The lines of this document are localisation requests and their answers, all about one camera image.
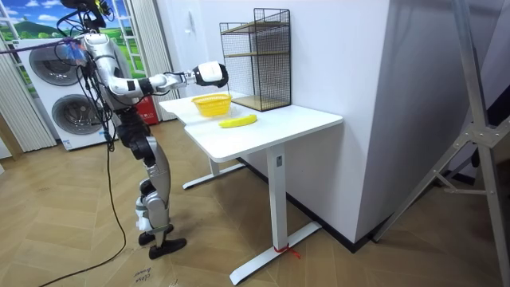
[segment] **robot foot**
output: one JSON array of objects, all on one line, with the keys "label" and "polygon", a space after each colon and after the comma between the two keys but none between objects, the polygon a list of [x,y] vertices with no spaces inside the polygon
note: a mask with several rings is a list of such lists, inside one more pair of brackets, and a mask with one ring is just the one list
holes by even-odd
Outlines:
[{"label": "robot foot", "polygon": [[154,260],[156,258],[160,258],[163,255],[173,253],[177,250],[180,250],[186,246],[186,239],[179,238],[175,240],[165,240],[161,247],[157,248],[156,246],[152,246],[149,250],[149,258]]},{"label": "robot foot", "polygon": [[[172,230],[174,229],[174,226],[173,225],[169,225],[168,226],[168,229],[165,231],[165,237],[167,236],[167,234],[169,234]],[[147,232],[143,232],[139,237],[138,237],[138,244],[140,244],[140,246],[145,246],[151,242],[153,242],[154,240],[156,239],[156,236],[153,235],[153,234],[148,234]]]}]

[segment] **baseboard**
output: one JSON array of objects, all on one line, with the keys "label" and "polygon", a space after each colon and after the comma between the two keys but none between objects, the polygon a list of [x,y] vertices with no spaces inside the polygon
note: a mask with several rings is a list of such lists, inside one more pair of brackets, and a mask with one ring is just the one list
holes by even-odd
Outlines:
[{"label": "baseboard", "polygon": [[[242,158],[237,158],[237,161],[240,163],[243,163],[246,165],[248,169],[251,170],[256,176],[258,176],[260,179],[262,179],[264,182],[268,183],[268,177],[262,174],[258,169],[253,167],[251,164],[246,162]],[[329,225],[327,222],[325,222],[319,215],[317,215],[315,212],[308,209],[303,203],[301,203],[299,200],[293,198],[289,193],[287,193],[287,200],[292,203],[297,209],[301,210],[304,214],[306,214],[309,218],[311,218],[314,221],[317,221],[322,228],[328,232],[336,241],[338,241],[341,245],[343,245],[345,248],[347,248],[351,253],[355,253],[361,247],[363,247],[367,242],[369,242],[369,234],[373,234],[374,230],[379,228],[377,226],[374,230],[369,232],[366,236],[363,236],[361,239],[359,239],[357,242],[352,243],[349,239],[347,239],[345,236],[343,236],[338,230],[333,228],[333,226]]]}]

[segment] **humanoid robot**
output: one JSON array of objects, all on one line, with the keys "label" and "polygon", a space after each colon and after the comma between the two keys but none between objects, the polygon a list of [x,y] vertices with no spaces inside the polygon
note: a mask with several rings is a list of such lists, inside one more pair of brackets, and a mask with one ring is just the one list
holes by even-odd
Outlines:
[{"label": "humanoid robot", "polygon": [[124,60],[123,55],[117,57],[115,44],[106,34],[99,33],[99,28],[106,26],[103,19],[103,15],[108,14],[106,3],[95,0],[61,2],[76,11],[59,20],[57,25],[80,13],[94,14],[95,19],[84,17],[81,20],[85,33],[76,37],[80,40],[84,54],[82,65],[85,68],[82,73],[84,77],[96,79],[100,96],[114,113],[112,119],[118,137],[125,147],[131,149],[136,159],[143,161],[147,170],[148,178],[139,185],[140,197],[135,207],[139,216],[137,225],[144,231],[139,236],[139,244],[156,241],[155,246],[149,250],[150,259],[179,250],[186,245],[186,239],[166,240],[167,233],[173,230],[169,219],[170,166],[148,125],[136,112],[133,99],[154,92],[165,93],[190,84],[222,87],[228,81],[225,66],[215,61],[201,64],[184,73],[163,73],[142,79],[124,78],[119,64]]}]

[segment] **washing machine door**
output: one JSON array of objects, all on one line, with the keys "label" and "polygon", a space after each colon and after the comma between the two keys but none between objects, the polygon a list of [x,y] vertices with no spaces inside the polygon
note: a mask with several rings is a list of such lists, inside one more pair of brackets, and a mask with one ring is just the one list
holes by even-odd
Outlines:
[{"label": "washing machine door", "polygon": [[92,100],[84,95],[63,96],[52,108],[55,124],[74,135],[87,135],[101,129]]},{"label": "washing machine door", "polygon": [[29,62],[32,70],[51,85],[69,86],[81,79],[81,70],[63,45],[32,50]]}]

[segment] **dryer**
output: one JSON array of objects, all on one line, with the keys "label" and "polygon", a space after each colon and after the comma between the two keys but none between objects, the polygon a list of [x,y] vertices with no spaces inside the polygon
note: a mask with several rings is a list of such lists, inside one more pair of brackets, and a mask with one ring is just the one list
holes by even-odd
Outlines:
[{"label": "dryer", "polygon": [[[14,46],[22,49],[55,41],[58,39],[19,40]],[[34,49],[20,52],[18,56],[65,149],[103,143],[104,130],[96,116],[93,99],[84,95],[80,87],[80,81],[84,85],[81,72],[67,58],[66,48],[59,45]],[[108,124],[113,135],[113,123]]]}]

